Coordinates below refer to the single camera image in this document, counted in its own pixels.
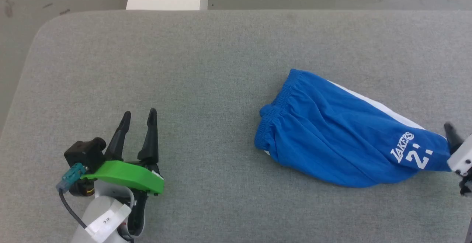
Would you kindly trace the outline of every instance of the garment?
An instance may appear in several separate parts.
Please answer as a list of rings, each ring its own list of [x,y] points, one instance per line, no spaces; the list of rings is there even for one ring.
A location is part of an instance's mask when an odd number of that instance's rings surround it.
[[[260,110],[255,146],[282,166],[348,187],[450,171],[447,140],[313,73],[292,69]]]

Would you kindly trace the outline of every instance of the cable connector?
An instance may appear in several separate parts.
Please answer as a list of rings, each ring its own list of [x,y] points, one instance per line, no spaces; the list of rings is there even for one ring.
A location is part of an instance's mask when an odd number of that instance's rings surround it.
[[[63,176],[61,181],[56,185],[57,191],[67,192],[69,188],[85,174],[87,169],[81,163],[75,163]]]

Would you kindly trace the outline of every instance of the gray tablecloth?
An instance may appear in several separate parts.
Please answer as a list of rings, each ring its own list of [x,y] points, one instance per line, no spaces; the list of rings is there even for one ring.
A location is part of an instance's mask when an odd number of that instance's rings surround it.
[[[148,242],[464,241],[472,204],[452,173],[338,187],[255,149],[259,109],[290,68],[310,70],[442,133],[472,132],[472,13],[104,11],[56,18],[32,44],[0,139],[2,242],[63,243],[77,223],[54,189],[76,140],[109,141],[132,112],[124,158],[159,116],[164,194]],[[82,213],[89,198],[68,196]]]

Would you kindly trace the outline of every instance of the floor stain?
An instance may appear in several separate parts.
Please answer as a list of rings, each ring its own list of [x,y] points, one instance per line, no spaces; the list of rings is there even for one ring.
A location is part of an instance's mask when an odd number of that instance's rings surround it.
[[[13,6],[15,5],[14,1],[5,0],[3,12],[8,18],[13,17]]]
[[[68,12],[70,12],[70,9],[67,9],[67,10],[65,10],[65,11],[61,11],[61,12],[59,13],[59,15],[66,14],[66,13],[68,13]]]

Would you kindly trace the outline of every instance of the green bracket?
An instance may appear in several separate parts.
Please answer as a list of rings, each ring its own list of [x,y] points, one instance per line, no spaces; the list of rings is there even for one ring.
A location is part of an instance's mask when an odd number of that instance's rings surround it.
[[[94,174],[85,174],[81,179],[100,179],[109,183],[161,194],[164,179],[148,169],[118,160],[105,161]]]

